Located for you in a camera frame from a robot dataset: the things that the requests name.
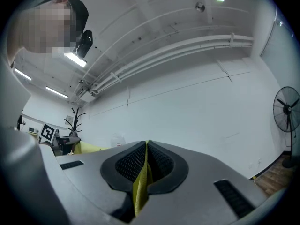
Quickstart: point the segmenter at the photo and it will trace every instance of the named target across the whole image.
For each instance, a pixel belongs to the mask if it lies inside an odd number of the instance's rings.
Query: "ceiling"
[[[42,0],[30,0],[31,5]],[[211,35],[252,36],[255,0],[81,0],[89,11],[85,30],[93,32],[93,46],[84,68],[63,53],[34,54],[22,50],[16,68],[41,89],[49,86],[84,104],[77,94],[105,76],[154,50],[183,40]],[[206,9],[196,11],[196,2]]]

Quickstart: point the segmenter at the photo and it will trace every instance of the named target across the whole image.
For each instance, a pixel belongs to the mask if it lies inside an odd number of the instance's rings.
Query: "pipe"
[[[214,36],[205,36],[205,37],[196,37],[196,38],[192,38],[192,39],[187,39],[184,41],[180,41],[177,43],[173,43],[171,45],[159,48],[153,52],[150,52],[130,63],[128,63],[127,65],[125,65],[124,67],[120,68],[119,70],[117,70],[116,72],[114,72],[116,75],[118,75],[119,73],[135,66],[137,63],[139,62],[143,62],[146,59],[149,59],[153,56],[156,56],[160,53],[165,53],[171,49],[177,48],[179,46],[185,46],[188,44],[192,44],[192,43],[199,43],[199,42],[203,42],[203,41],[210,41],[210,40],[221,40],[221,39],[230,39],[231,35],[214,35]],[[240,35],[236,35],[235,39],[242,39],[242,40],[250,40],[252,41],[253,38],[252,37],[246,37],[246,36],[240,36]],[[99,83],[95,88],[93,88],[93,90],[98,90],[103,84],[105,84],[106,82],[108,82],[109,80],[111,80],[113,78],[113,76],[108,76],[106,79],[104,79],[101,83]]]
[[[165,37],[168,37],[168,36],[171,36],[171,35],[174,35],[174,34],[178,34],[178,33],[182,33],[182,32],[186,32],[186,31],[189,31],[189,30],[211,30],[211,29],[218,29],[218,28],[236,28],[236,26],[231,26],[231,25],[211,25],[211,26],[197,26],[197,27],[192,27],[192,28],[188,28],[188,29],[182,29],[182,30],[178,30],[176,32],[171,32],[169,34],[165,34],[163,36],[160,36],[156,39],[153,39],[147,43],[144,43],[143,45],[137,47],[136,49],[132,50],[131,52],[127,53],[126,55],[124,55],[122,58],[120,58],[119,60],[117,60],[116,62],[114,62],[112,65],[110,65],[103,73],[101,73],[93,82],[96,82],[98,81],[99,79],[101,79],[102,77],[104,77],[105,75],[107,75],[111,70],[113,70],[116,65],[118,65],[118,63],[120,61],[122,61],[124,58],[126,58],[127,56],[129,56],[130,54],[132,54],[133,52],[135,52],[136,50],[139,50],[141,49],[142,47],[144,46],[147,46],[153,42],[156,42],[158,40],[161,40]]]
[[[252,45],[251,45],[250,43],[244,43],[244,44],[239,44],[239,43],[238,43],[238,44],[232,45],[232,47],[251,47],[251,46],[252,46]],[[132,74],[129,74],[129,75],[123,77],[122,79],[125,80],[125,79],[127,79],[127,78],[129,78],[129,77],[131,77],[131,76],[133,76],[133,75],[136,75],[136,74],[138,74],[138,73],[140,73],[140,72],[142,72],[142,71],[145,71],[145,70],[147,70],[147,69],[149,69],[149,68],[155,67],[155,66],[157,66],[157,65],[159,65],[159,64],[161,64],[161,63],[165,63],[165,62],[167,62],[167,61],[171,61],[171,60],[173,60],[173,59],[176,59],[176,58],[179,58],[179,57],[182,57],[182,56],[186,56],[186,55],[189,55],[189,54],[192,54],[192,53],[198,53],[198,52],[202,52],[202,51],[206,51],[206,50],[211,50],[211,49],[215,49],[215,48],[226,48],[226,47],[229,47],[229,44],[228,44],[228,45],[225,45],[225,46],[224,46],[224,45],[219,45],[219,46],[213,46],[213,47],[208,47],[208,48],[200,48],[200,49],[193,50],[193,51],[190,51],[190,52],[181,53],[181,54],[178,54],[178,55],[173,56],[173,57],[171,57],[171,58],[168,58],[168,59],[166,59],[166,60],[163,60],[163,61],[159,61],[159,62],[157,62],[157,63],[154,63],[154,64],[152,64],[151,66],[145,67],[144,69],[141,69],[141,70],[139,70],[139,71],[137,71],[137,72],[134,72],[134,73],[132,73]],[[106,86],[102,87],[102,88],[98,91],[98,94],[99,94],[100,92],[106,90],[107,88],[111,87],[111,86],[114,85],[115,83],[117,83],[117,81],[115,81],[115,80],[114,80],[114,81],[111,81],[111,82],[108,83]]]
[[[162,56],[159,56],[159,57],[156,57],[155,59],[152,59],[148,62],[145,62],[145,63],[142,63],[141,65],[129,70],[128,72],[122,74],[119,78],[122,79],[123,77],[125,77],[126,75],[136,71],[136,70],[139,70],[153,62],[157,62],[159,60],[163,60],[165,58],[168,58],[168,57],[172,57],[173,55],[176,55],[178,53],[186,53],[188,51],[191,51],[191,50],[196,50],[196,49],[200,49],[200,48],[205,48],[205,47],[213,47],[213,46],[218,46],[218,45],[227,45],[229,44],[229,42],[217,42],[217,43],[210,43],[210,44],[203,44],[203,45],[196,45],[196,46],[192,46],[192,47],[185,47],[185,48],[182,48],[182,49],[178,49],[178,50],[175,50],[173,52],[169,52],[169,53],[166,53]]]

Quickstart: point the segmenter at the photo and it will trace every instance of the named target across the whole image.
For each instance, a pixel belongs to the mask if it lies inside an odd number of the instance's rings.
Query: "black vent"
[[[153,182],[164,178],[174,168],[173,160],[150,144],[148,144],[148,163],[151,167]]]
[[[254,210],[254,207],[228,180],[217,181],[214,184],[239,218]]]
[[[123,177],[134,182],[145,163],[146,146],[140,146],[116,163],[116,170]]]
[[[77,167],[84,164],[82,161],[74,161],[71,163],[64,163],[61,164],[60,167],[62,168],[62,170],[68,169],[68,168],[72,168],[72,167]]]

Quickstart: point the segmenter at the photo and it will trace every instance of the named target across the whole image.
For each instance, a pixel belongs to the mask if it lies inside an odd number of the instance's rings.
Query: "yellow strap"
[[[147,186],[153,182],[151,168],[148,164],[148,140],[146,141],[145,162],[133,183],[133,203],[137,216],[148,200]]]

